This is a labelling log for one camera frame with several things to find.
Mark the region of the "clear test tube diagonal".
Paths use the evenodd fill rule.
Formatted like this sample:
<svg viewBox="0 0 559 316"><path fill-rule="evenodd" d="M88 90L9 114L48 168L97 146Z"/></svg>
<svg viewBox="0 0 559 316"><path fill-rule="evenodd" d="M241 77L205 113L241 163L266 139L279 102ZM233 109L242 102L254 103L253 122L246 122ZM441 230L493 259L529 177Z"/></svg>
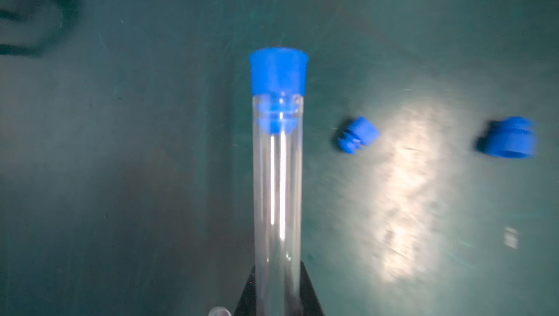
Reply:
<svg viewBox="0 0 559 316"><path fill-rule="evenodd" d="M231 316L231 313L227 308L217 306L208 312L208 316Z"/></svg>

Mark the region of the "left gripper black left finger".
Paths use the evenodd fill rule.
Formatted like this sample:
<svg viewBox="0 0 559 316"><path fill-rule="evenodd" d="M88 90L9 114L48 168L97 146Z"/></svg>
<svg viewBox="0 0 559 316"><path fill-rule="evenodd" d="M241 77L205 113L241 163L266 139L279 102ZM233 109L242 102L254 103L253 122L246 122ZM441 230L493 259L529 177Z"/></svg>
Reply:
<svg viewBox="0 0 559 316"><path fill-rule="evenodd" d="M233 316L256 315L256 268L253 267L234 310Z"/></svg>

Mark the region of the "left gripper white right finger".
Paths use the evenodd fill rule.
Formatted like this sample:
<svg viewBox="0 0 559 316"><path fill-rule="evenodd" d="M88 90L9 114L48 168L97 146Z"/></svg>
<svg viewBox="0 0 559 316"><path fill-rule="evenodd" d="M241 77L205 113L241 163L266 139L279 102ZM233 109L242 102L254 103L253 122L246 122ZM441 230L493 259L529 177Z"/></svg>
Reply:
<svg viewBox="0 0 559 316"><path fill-rule="evenodd" d="M324 316L304 262L301 262L300 298L303 316Z"/></svg>

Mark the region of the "clear test tube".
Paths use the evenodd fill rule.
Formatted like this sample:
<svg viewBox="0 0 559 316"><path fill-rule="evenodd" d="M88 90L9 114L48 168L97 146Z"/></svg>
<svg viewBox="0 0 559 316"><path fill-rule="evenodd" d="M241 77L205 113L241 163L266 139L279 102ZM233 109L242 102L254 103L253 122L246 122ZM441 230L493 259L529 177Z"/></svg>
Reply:
<svg viewBox="0 0 559 316"><path fill-rule="evenodd" d="M253 97L257 315L302 315L301 187L304 98Z"/></svg>

